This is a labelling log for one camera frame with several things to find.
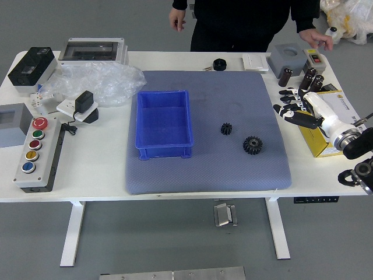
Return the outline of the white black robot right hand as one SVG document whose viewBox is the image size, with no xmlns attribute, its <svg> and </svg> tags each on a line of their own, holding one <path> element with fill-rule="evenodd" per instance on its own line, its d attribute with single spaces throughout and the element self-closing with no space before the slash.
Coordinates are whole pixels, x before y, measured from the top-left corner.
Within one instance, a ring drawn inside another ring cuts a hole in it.
<svg viewBox="0 0 373 280">
<path fill-rule="evenodd" d="M 304 89 L 288 88 L 279 92 L 282 105 L 273 106 L 275 112 L 289 123 L 316 129 L 320 128 L 333 146 L 342 150 L 359 136 L 359 130 L 340 120 L 338 115 L 319 94 Z"/>
</svg>

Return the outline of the person's left hand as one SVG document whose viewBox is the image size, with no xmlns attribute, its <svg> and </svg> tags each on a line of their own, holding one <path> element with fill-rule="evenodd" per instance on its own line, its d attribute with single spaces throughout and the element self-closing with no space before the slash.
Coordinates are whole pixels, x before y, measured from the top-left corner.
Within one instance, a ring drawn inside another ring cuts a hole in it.
<svg viewBox="0 0 373 280">
<path fill-rule="evenodd" d="M 322 47 L 326 51 L 333 50 L 333 39 L 331 36 L 321 34 L 317 29 L 306 29 L 299 32 L 302 40 L 307 42 L 311 48 Z"/>
</svg>

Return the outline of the person's right hand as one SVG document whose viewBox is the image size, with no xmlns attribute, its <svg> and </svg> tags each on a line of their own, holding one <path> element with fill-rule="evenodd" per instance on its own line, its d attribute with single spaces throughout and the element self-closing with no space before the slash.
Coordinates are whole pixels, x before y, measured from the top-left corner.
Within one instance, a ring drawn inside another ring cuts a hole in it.
<svg viewBox="0 0 373 280">
<path fill-rule="evenodd" d="M 182 32 L 184 30 L 186 10 L 171 8 L 169 13 L 169 22 L 173 30 Z"/>
</svg>

